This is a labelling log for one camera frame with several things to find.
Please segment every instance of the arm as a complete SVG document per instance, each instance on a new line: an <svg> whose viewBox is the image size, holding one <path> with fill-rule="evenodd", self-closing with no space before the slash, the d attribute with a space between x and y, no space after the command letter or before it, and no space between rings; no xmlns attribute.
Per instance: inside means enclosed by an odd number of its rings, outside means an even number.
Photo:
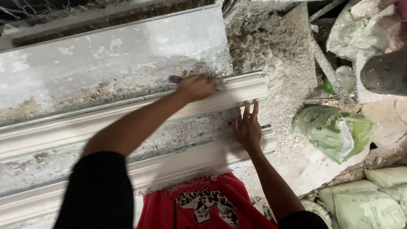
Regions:
<svg viewBox="0 0 407 229"><path fill-rule="evenodd" d="M190 102L205 99L216 90L216 79L205 75L184 78L178 89L160 100L135 110L94 135L83 156L113 151L128 156L167 118Z"/></svg>
<svg viewBox="0 0 407 229"><path fill-rule="evenodd" d="M242 121L234 120L234 137L248 152L260 179L261 187L273 214L280 223L288 215L304 211L300 200L264 156L261 147L261 127L257 121L258 99L254 100L253 114L250 103L245 102Z"/></svg>

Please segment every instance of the person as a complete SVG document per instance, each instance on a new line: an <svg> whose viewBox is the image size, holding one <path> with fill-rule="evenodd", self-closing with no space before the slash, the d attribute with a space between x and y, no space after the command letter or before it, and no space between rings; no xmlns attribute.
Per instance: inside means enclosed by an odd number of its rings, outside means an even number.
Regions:
<svg viewBox="0 0 407 229"><path fill-rule="evenodd" d="M133 228L133 190L125 158L167 118L186 104L211 96L215 90L215 78L188 76L175 92L94 135L72 169L54 228ZM327 228L322 218L304 210L262 153L257 99L251 114L249 110L246 102L241 121L233 121L233 134L250 155L278 227L252 206L244 184L232 173L226 173L144 196L137 228Z"/></svg>

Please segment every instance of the decorative trim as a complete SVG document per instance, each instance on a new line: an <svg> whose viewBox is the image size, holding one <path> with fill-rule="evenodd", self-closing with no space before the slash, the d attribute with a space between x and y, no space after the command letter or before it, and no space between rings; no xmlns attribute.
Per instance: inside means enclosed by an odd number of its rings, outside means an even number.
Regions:
<svg viewBox="0 0 407 229"><path fill-rule="evenodd" d="M188 104L168 121L238 107L245 100L264 99L267 95L267 83L262 72L243 74L223 81L225 92L217 92L205 100ZM70 117L0 132L0 161L85 141L125 114L158 99L159 97L91 112L78 111L77 115Z"/></svg>
<svg viewBox="0 0 407 229"><path fill-rule="evenodd" d="M269 126L262 129L263 153L274 152L276 142ZM128 165L133 190L182 181L196 174L209 174L249 160L232 137L194 146ZM0 227L51 214L59 209L67 181L0 198Z"/></svg>

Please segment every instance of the white plaster surface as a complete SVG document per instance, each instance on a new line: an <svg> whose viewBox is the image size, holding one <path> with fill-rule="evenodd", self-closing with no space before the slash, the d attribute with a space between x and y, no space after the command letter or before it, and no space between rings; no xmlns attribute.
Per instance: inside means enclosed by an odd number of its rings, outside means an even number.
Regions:
<svg viewBox="0 0 407 229"><path fill-rule="evenodd" d="M217 6L3 52L0 63L0 123L162 91L169 75L232 73Z"/></svg>

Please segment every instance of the green plastic bag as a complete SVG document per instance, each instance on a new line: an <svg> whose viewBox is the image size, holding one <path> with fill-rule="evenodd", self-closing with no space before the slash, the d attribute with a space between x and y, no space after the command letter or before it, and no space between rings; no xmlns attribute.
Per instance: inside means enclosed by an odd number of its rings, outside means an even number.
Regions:
<svg viewBox="0 0 407 229"><path fill-rule="evenodd" d="M313 105L291 123L291 132L309 142L334 162L341 164L362 152L373 139L374 123L364 115L337 107Z"/></svg>

